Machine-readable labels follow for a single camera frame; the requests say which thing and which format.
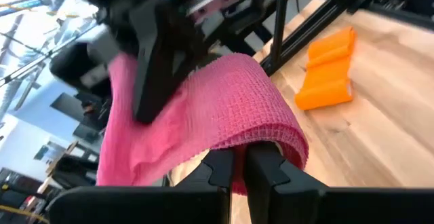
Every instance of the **black bracket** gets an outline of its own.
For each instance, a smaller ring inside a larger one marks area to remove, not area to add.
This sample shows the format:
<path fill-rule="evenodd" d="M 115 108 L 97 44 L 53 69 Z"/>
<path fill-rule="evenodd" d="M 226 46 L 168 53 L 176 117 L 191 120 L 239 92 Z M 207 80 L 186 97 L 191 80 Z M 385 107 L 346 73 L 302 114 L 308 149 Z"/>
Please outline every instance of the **black bracket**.
<path fill-rule="evenodd" d="M 181 2 L 147 0 L 129 14 L 139 42 L 133 112 L 146 124 L 208 53 L 204 34 L 178 9 Z"/>
<path fill-rule="evenodd" d="M 51 224 L 229 224 L 234 155 L 210 151 L 175 187 L 77 187 L 49 206 Z"/>
<path fill-rule="evenodd" d="M 434 223 L 433 189 L 327 187 L 274 143 L 247 148 L 244 181 L 252 224 Z"/>

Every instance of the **pink mesh fabric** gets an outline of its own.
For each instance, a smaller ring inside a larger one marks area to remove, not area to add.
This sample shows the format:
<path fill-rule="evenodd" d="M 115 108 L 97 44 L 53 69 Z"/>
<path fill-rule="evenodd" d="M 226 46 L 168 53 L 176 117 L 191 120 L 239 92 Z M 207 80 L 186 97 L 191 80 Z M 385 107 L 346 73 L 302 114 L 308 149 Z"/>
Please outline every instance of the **pink mesh fabric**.
<path fill-rule="evenodd" d="M 250 56 L 224 56 L 192 74 L 151 125 L 132 119 L 136 61 L 121 54 L 109 72 L 113 105 L 100 154 L 98 185 L 150 185 L 203 150 L 235 147 L 233 191 L 246 143 L 273 141 L 304 168 L 309 147 L 290 108 Z"/>

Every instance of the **wooden tabletop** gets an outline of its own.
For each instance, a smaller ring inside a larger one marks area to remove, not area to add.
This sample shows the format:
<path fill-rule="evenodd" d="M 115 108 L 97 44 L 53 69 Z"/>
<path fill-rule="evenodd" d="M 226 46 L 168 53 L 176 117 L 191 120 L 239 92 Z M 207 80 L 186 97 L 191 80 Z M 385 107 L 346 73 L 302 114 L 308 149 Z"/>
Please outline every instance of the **wooden tabletop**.
<path fill-rule="evenodd" d="M 324 0 L 312 0 L 285 26 L 284 38 Z M 306 172 L 329 186 L 434 187 L 434 34 L 359 10 L 342 14 L 317 39 L 352 26 L 357 32 L 349 76 L 354 100 L 301 111 L 307 47 L 271 79 L 309 142 Z M 260 62 L 271 42 L 254 58 Z M 181 179 L 204 156 L 174 171 Z M 233 223 L 249 223 L 246 199 L 233 198 Z"/>

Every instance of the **ceiling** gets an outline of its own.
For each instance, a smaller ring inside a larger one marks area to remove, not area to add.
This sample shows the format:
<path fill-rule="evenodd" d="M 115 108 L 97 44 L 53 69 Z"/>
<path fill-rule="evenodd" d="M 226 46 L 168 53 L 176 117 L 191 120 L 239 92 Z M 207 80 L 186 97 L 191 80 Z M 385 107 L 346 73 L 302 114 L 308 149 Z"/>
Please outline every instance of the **ceiling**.
<path fill-rule="evenodd" d="M 19 0 L 0 0 L 0 3 L 14 1 Z M 92 14 L 97 10 L 84 0 L 51 0 L 50 5 L 0 17 L 0 78 L 82 34 L 94 24 Z M 0 87 L 0 120 L 6 111 L 19 109 L 16 104 L 20 98 L 33 97 L 52 81 L 47 67 L 31 69 Z"/>

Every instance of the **orange cloth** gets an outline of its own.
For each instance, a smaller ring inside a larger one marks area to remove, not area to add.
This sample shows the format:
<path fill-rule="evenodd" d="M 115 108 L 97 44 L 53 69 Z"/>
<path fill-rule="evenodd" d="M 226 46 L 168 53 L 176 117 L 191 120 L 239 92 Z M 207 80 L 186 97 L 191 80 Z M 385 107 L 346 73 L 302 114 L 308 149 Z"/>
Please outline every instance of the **orange cloth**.
<path fill-rule="evenodd" d="M 310 44 L 306 78 L 295 97 L 298 108 L 314 109 L 353 99 L 348 70 L 355 36 L 348 27 Z"/>

